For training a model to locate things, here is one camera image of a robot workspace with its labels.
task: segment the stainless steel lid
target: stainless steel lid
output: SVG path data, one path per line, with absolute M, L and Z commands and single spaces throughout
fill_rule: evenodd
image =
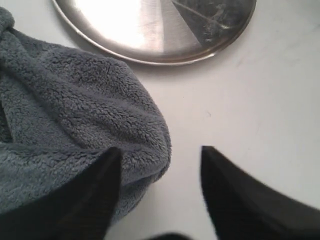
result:
M 183 65 L 215 55 L 243 32 L 256 0 L 53 0 L 75 31 L 118 57 Z

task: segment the white surface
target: white surface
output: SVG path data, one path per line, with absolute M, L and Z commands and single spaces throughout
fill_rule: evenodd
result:
M 60 20 L 49 0 L 0 0 L 0 6 L 25 34 L 97 51 Z M 258 0 L 244 34 L 212 59 L 174 68 L 129 63 L 167 120 L 172 164 L 108 240 L 167 231 L 215 239 L 200 190 L 201 145 L 215 146 L 262 182 L 320 208 L 319 13 L 319 0 Z

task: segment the white countertop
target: white countertop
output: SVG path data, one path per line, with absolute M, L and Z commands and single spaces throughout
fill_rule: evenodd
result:
M 0 6 L 31 37 L 97 51 L 60 19 L 50 0 L 0 0 Z M 200 190 L 202 145 L 320 208 L 319 13 L 319 0 L 258 0 L 243 35 L 214 58 L 183 67 L 129 62 L 167 121 L 172 164 L 108 240 L 167 231 L 216 239 Z

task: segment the microfiber towel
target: microfiber towel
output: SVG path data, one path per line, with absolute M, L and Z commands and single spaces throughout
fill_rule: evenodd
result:
M 169 167 L 162 114 L 124 62 L 26 36 L 0 8 L 0 214 L 61 187 L 110 147 L 123 152 L 117 221 Z

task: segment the gray towel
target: gray towel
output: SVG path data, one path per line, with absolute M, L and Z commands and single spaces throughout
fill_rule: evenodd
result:
M 0 214 L 41 198 L 110 147 L 123 151 L 114 221 L 167 170 L 168 127 L 122 61 L 15 30 L 0 8 Z

